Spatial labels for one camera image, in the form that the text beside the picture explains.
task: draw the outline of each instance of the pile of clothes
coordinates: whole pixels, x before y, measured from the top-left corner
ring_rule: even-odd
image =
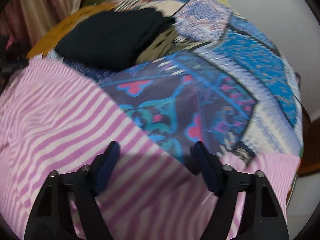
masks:
[[[57,44],[67,59],[121,71],[163,56],[177,37],[174,19],[153,8],[104,11],[80,22]]]

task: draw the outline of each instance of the metal screw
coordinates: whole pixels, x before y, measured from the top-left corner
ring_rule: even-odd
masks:
[[[51,171],[49,173],[49,177],[54,177],[54,176],[57,176],[58,175],[58,172],[57,171]]]
[[[263,171],[256,171],[256,174],[257,174],[260,178],[264,177]]]
[[[81,167],[81,170],[84,171],[84,172],[89,171],[90,170],[90,165],[83,165]]]
[[[222,168],[225,170],[225,171],[232,171],[233,168],[230,166],[230,165],[223,165]]]

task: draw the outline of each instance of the folded black garment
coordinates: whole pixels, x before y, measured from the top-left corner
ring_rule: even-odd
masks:
[[[137,11],[104,11],[79,23],[56,46],[67,59],[101,69],[121,71],[166,31],[174,19],[153,8]]]

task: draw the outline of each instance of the pink curtain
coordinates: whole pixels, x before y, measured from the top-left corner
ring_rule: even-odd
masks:
[[[12,35],[27,53],[52,27],[77,11],[81,0],[10,0],[0,14],[0,34]]]

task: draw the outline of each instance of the black cloth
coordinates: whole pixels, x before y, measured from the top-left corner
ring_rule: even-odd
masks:
[[[1,36],[0,35],[0,63],[7,62],[5,58],[5,49],[7,47],[7,42],[9,40],[8,36]]]
[[[20,61],[15,63],[1,63],[0,62],[0,95],[9,83],[10,77],[20,69],[29,65],[29,62]]]
[[[173,18],[163,17],[153,8],[104,11],[79,23],[55,50],[67,59],[121,71],[133,66],[138,56],[173,23]]]

